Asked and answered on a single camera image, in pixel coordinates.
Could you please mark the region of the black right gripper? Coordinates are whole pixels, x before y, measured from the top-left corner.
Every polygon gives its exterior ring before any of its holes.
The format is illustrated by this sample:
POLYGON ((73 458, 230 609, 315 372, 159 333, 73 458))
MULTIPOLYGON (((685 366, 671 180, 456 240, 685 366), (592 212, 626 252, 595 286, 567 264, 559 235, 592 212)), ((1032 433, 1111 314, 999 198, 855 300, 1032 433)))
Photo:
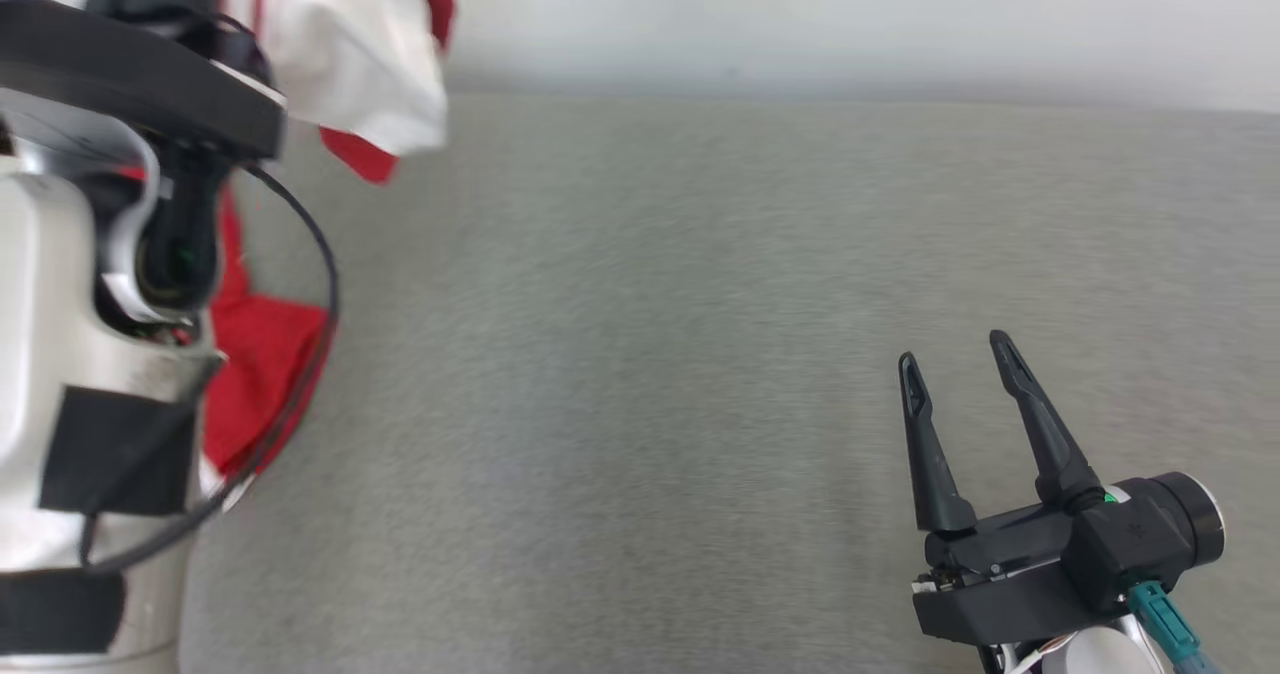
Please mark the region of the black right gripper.
POLYGON ((989 333, 1000 379, 1014 396, 1037 466, 1044 506, 979 519, 957 492, 933 422, 933 400, 913 352, 899 359, 899 384, 916 528, 925 533, 928 570, 914 595, 1002 581, 1060 558, 1071 515, 1102 504, 1102 483, 1009 333, 989 333))

